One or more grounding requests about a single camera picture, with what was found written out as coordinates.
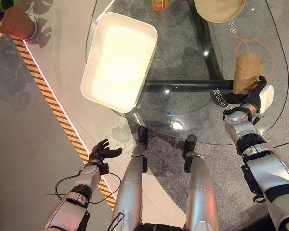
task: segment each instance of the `brown paper bag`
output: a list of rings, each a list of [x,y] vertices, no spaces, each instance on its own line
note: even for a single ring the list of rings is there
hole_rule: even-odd
[[[245,53],[236,60],[236,71],[233,82],[233,94],[250,95],[263,75],[264,62],[254,53]]]

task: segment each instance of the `plant pot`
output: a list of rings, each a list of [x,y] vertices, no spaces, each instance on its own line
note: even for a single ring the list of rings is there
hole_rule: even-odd
[[[13,6],[5,11],[0,22],[0,32],[28,39],[35,33],[35,24],[27,14]]]

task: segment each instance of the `black cable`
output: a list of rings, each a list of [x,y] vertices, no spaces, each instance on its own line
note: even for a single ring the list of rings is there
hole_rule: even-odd
[[[281,144],[281,145],[278,145],[278,146],[275,146],[274,148],[278,148],[278,147],[281,147],[281,146],[284,146],[284,145],[287,145],[287,144],[289,144],[289,142],[288,142],[288,143]]]
[[[59,184],[61,184],[63,181],[65,181],[65,180],[67,180],[67,179],[71,179],[71,178],[75,178],[75,177],[79,176],[80,173],[81,173],[81,170],[80,170],[79,173],[77,173],[76,175],[69,176],[69,177],[65,177],[65,178],[59,180],[58,183],[56,183],[56,186],[54,187],[54,192],[55,192],[55,193],[45,193],[44,195],[56,195],[60,200],[62,200],[61,196],[65,196],[65,194],[59,194],[59,193],[58,193],[58,186],[59,186]],[[90,204],[98,204],[98,203],[101,203],[102,201],[104,201],[104,200],[106,200],[107,198],[111,197],[116,191],[119,190],[120,185],[121,185],[121,178],[120,178],[118,175],[116,175],[116,174],[114,174],[114,173],[112,173],[112,172],[109,172],[109,174],[118,177],[118,179],[119,179],[119,181],[120,181],[119,186],[117,187],[117,189],[116,189],[115,191],[113,191],[109,196],[105,197],[103,200],[100,200],[100,201],[98,201],[98,202],[89,202]]]
[[[54,192],[56,193],[56,196],[57,196],[60,200],[62,200],[62,198],[61,198],[61,196],[60,196],[59,193],[58,193],[58,186],[59,186],[59,184],[61,184],[61,182],[65,181],[65,180],[68,180],[68,179],[71,179],[71,178],[74,178],[74,177],[79,176],[80,173],[81,173],[81,170],[80,170],[79,173],[77,173],[76,175],[69,176],[69,177],[65,177],[65,178],[59,180],[58,183],[56,183],[56,186],[54,187]]]
[[[252,199],[252,201],[256,204],[261,204],[265,202],[265,198],[263,196],[254,196],[254,198]]]
[[[118,216],[119,216],[120,214],[123,215],[123,217],[117,222],[117,224],[116,224],[114,227],[112,227],[112,229],[110,229],[111,226],[114,224],[114,222],[116,221],[116,219],[118,218]],[[114,228],[123,220],[124,217],[125,217],[125,214],[119,212],[119,213],[116,215],[116,217],[112,220],[112,222],[110,223],[107,231],[112,231],[112,230],[114,230]]]
[[[102,202],[102,201],[104,201],[104,200],[106,200],[107,198],[109,198],[109,197],[111,197],[116,191],[118,191],[119,190],[119,188],[120,188],[120,185],[121,185],[121,178],[118,176],[118,175],[116,175],[116,174],[114,174],[114,173],[112,173],[112,172],[109,172],[109,174],[111,174],[111,175],[114,175],[114,176],[116,176],[116,177],[118,177],[118,179],[119,179],[119,181],[120,181],[120,184],[119,184],[119,186],[117,187],[117,189],[116,190],[114,190],[113,191],[113,193],[112,194],[110,194],[109,196],[107,196],[107,197],[105,197],[103,200],[100,200],[100,201],[98,201],[98,202],[89,202],[90,204],[98,204],[98,203],[100,203],[100,202]]]

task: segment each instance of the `potted plant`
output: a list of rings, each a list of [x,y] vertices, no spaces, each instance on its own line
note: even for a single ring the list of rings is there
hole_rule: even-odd
[[[0,32],[23,40],[34,37],[37,23],[34,16],[14,6],[14,0],[0,0]]]

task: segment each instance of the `robot forearm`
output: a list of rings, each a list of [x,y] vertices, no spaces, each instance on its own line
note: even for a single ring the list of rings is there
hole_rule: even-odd
[[[100,177],[97,165],[86,165],[77,177],[73,189],[49,215],[43,230],[84,231],[90,218],[88,204]]]
[[[243,159],[242,170],[250,190],[265,198],[276,230],[289,230],[289,167],[253,125],[254,106],[242,105],[227,113],[226,131]]]

